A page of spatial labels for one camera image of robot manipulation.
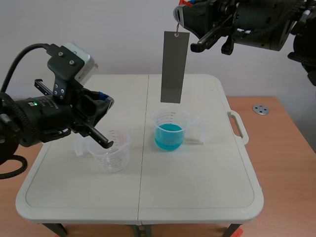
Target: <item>gray metal plate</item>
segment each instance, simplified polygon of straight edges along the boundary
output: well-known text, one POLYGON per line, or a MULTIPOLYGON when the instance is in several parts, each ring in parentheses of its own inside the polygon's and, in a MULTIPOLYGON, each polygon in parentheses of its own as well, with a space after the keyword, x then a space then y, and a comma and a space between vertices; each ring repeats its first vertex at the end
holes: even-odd
POLYGON ((261 104, 252 106, 252 110, 259 115, 267 115, 269 113, 268 107, 261 104))
POLYGON ((186 32, 164 32, 161 102, 181 102, 189 36, 190 34, 186 32))

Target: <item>orange clip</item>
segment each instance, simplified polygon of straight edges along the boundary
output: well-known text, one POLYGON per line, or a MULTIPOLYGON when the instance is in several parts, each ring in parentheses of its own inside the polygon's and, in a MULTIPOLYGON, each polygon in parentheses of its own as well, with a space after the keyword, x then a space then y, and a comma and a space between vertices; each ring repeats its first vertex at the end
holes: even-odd
POLYGON ((187 5, 187 6, 193 6, 193 4, 192 3, 189 3, 189 2, 187 2, 187 1, 184 1, 184 0, 180 0, 179 1, 179 5, 187 5))
POLYGON ((243 233, 243 230, 241 228, 238 228, 232 235, 232 237, 241 237, 243 233))

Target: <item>plastic measuring cup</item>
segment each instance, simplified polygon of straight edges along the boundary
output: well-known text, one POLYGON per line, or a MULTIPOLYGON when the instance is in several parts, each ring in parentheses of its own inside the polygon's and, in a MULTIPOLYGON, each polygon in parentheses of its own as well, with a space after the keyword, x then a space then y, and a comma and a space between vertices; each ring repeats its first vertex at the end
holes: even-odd
MULTIPOLYGON (((155 142, 157 146, 167 151, 173 151, 181 146, 188 127, 198 125, 199 131, 202 130, 201 124, 191 119, 187 112, 176 108, 160 109, 153 115, 153 121, 155 142)), ((203 144, 198 139, 196 141, 192 139, 190 143, 203 144)))
MULTIPOLYGON (((98 161, 105 172, 117 172, 126 167, 129 158, 129 146, 132 142, 129 135, 122 131, 110 130, 103 133, 110 141, 114 141, 113 145, 104 149, 91 137, 83 138, 82 145, 86 146, 89 153, 98 161)), ((74 143, 75 152, 78 155, 84 154, 83 147, 79 145, 78 139, 74 143)))

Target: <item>table leg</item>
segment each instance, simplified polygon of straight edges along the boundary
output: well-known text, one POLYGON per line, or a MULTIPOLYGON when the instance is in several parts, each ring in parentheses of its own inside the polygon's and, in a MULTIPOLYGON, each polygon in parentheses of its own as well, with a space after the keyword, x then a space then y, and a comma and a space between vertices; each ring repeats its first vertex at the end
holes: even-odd
POLYGON ((144 225, 145 226, 145 232, 147 237, 153 237, 152 235, 152 225, 144 225))
POLYGON ((139 230, 139 226, 137 225, 129 225, 133 231, 134 237, 141 237, 142 232, 139 230))
POLYGON ((222 235, 222 237, 231 237, 233 233, 235 233, 236 230, 241 226, 241 224, 231 224, 225 233, 222 235))
POLYGON ((51 231, 53 231, 55 234, 57 234, 59 237, 66 237, 67 231, 63 227, 62 224, 58 223, 43 223, 44 226, 49 228, 51 231))

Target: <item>table seam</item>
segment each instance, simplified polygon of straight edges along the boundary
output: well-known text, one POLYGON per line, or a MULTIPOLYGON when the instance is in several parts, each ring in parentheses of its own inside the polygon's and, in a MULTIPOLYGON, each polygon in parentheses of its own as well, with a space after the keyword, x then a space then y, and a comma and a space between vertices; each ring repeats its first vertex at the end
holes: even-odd
POLYGON ((140 181, 139 181, 139 197, 138 197, 137 221, 139 221, 140 187, 141 187, 141 184, 142 184, 142 171, 143 171, 143 159, 144 159, 144 145, 145 145, 145 130, 146 130, 146 115, 147 115, 147 103, 148 103, 148 90, 149 90, 149 75, 148 75, 148 82, 147 82, 146 109, 145 109, 145 124, 144 124, 144 137, 143 137, 143 152, 142 152, 142 164, 141 164, 140 181))

